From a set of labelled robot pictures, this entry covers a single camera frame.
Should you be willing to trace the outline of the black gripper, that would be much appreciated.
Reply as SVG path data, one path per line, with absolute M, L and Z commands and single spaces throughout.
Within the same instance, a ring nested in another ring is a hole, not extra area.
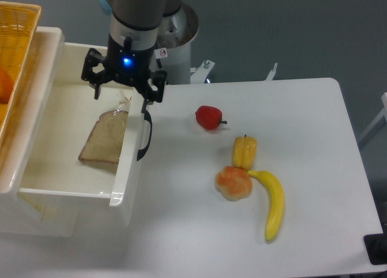
M 83 64 L 81 79 L 89 82 L 94 89 L 94 99 L 98 100 L 101 86 L 110 81 L 133 87 L 144 98 L 141 113 L 145 114 L 149 102 L 163 100 L 167 72 L 151 71 L 151 58 L 154 46 L 146 50 L 134 50 L 131 37 L 118 44 L 111 36 L 108 39 L 107 53 L 103 56 L 95 48 L 90 48 Z

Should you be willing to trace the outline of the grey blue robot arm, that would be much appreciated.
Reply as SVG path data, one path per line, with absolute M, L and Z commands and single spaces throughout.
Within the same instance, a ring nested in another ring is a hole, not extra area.
M 81 78 L 100 96 L 110 81 L 133 87 L 146 103 L 163 99 L 167 72 L 151 71 L 162 19 L 178 12 L 181 0 L 112 0 L 107 53 L 89 49 Z

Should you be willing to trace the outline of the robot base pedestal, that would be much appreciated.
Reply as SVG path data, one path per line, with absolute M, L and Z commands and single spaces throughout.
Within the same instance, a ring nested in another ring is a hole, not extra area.
M 190 83 L 191 44 L 198 30 L 198 16 L 193 8 L 185 3 L 181 4 L 174 15 L 162 19 L 158 28 L 152 69 L 165 70 L 168 84 Z

